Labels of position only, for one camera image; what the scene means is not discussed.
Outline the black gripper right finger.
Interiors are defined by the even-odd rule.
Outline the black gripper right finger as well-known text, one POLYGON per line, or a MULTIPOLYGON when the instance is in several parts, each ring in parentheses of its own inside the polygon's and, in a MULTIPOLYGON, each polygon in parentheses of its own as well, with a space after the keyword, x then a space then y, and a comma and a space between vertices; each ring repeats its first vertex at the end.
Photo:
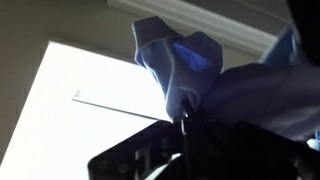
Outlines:
POLYGON ((191 120, 195 180, 320 180, 320 153, 249 123, 191 120))

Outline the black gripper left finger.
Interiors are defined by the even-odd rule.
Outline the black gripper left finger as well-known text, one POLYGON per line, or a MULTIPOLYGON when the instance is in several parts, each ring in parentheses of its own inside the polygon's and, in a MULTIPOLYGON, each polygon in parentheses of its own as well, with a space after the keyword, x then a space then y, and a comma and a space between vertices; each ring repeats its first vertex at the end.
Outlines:
POLYGON ((143 180, 182 152, 180 125, 156 121, 94 156, 87 165, 89 180, 143 180))

